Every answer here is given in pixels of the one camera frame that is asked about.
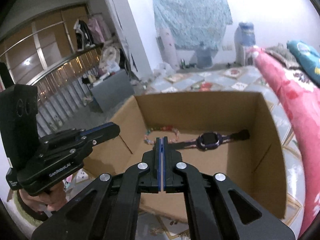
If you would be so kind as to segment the left hand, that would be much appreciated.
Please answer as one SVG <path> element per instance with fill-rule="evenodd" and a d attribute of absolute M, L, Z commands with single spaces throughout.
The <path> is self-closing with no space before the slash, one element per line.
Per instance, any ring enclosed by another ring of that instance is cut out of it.
<path fill-rule="evenodd" d="M 49 193 L 43 192 L 38 196 L 32 197 L 24 189 L 21 189 L 19 194 L 24 204 L 33 211 L 44 211 L 45 206 L 47 211 L 58 211 L 67 203 L 62 181 L 54 185 L 49 190 Z"/>

